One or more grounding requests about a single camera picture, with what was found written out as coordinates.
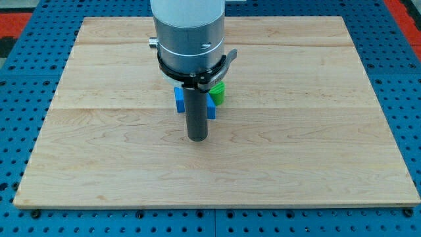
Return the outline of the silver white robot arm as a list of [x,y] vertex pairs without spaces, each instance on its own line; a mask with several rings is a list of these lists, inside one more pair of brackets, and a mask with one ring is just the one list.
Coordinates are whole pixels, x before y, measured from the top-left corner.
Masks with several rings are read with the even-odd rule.
[[170,69],[202,73],[224,53],[225,0],[151,0],[158,53]]

